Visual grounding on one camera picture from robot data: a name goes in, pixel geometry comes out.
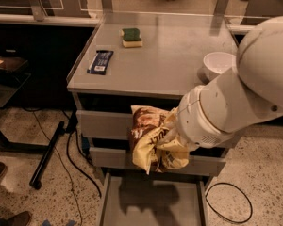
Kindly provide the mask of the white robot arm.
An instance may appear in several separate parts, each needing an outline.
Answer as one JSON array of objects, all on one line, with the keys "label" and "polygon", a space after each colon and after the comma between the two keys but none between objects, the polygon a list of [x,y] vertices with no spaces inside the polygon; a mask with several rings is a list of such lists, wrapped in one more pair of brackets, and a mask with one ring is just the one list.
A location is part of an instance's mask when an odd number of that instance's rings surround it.
[{"label": "white robot arm", "polygon": [[232,68],[184,95],[161,141],[191,151],[212,148],[241,129],[283,116],[283,16],[241,41]]}]

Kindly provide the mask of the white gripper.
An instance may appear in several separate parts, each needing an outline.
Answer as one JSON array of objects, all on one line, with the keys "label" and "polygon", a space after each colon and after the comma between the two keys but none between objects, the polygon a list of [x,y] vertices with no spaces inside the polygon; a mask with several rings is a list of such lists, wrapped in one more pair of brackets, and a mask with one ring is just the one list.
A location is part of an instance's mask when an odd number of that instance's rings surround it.
[{"label": "white gripper", "polygon": [[210,149],[234,137],[215,127],[202,109],[200,94],[204,86],[197,86],[185,94],[178,107],[173,108],[164,120],[166,126],[173,126],[159,142],[165,151],[187,152],[199,147]]}]

